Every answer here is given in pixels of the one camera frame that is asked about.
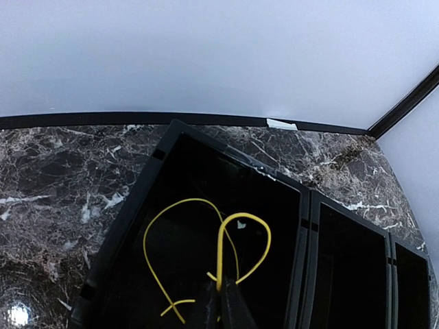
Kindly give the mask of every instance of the white wall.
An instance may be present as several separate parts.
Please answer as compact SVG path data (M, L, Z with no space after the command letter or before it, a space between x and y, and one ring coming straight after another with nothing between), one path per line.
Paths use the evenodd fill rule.
M439 59L439 2L0 1L0 116L212 112L368 128Z
M379 140L427 242L439 277L439 90Z

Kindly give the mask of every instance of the black plastic tray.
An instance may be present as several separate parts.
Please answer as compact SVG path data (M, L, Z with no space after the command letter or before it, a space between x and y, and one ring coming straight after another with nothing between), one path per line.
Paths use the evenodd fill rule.
M310 217L299 328L391 329L388 233L315 191Z
M392 234L392 329L430 329L430 280L426 253Z
M259 329L295 328L309 236L308 189L179 121L169 126L113 223L73 305L70 328L184 328L173 312L160 317L169 303L147 268L141 240L153 216L188 197L209 199L224 216L250 212L269 224L270 253L239 288ZM219 222L208 206L190 202L154 223L147 240L151 262L174 301L196 297L210 280L206 271L215 273ZM245 273L266 238L257 224L241 222L245 229L230 224L228 231ZM229 258L224 262L233 276ZM187 315L192 305L178 308Z

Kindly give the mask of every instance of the black corner trim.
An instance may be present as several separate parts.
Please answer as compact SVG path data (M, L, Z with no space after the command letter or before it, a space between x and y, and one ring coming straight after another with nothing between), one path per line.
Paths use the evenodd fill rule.
M223 114L198 114L174 112L85 112L31 114L0 118L0 129L60 127L69 125L167 125L172 120L184 121L189 125L233 125L247 127L267 127L266 118L241 117ZM299 130L312 132L332 132L337 134L366 135L367 130L325 125L302 121L275 119L295 123Z
M424 78L410 93L395 105L384 117L369 128L368 134L376 139L383 136L394 125L409 114L439 85L439 65Z

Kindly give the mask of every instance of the black bin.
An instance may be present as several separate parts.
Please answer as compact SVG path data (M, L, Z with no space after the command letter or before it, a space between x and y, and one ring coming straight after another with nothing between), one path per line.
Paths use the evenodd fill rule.
M70 328L184 328L143 256L143 233L162 209L186 198L213 202L223 218L249 212L272 232L266 260L239 285L259 329L295 328L308 229L308 190L241 152L173 121L112 225L79 298ZM155 272L173 301L196 298L208 271L215 274L215 211L187 202L154 222L147 250ZM227 227L237 248L241 274L261 257L265 230L240 219ZM236 276L225 240L225 274ZM178 310L187 320L193 304Z
M390 235L394 266L394 329L430 329L427 255Z
M311 193L309 282L299 328L391 328L388 233Z

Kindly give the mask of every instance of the bright light spot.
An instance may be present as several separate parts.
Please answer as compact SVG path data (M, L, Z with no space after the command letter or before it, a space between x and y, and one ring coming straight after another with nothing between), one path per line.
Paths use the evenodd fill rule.
M8 318L14 326L25 326L29 323L29 311L23 304L17 304L8 310Z

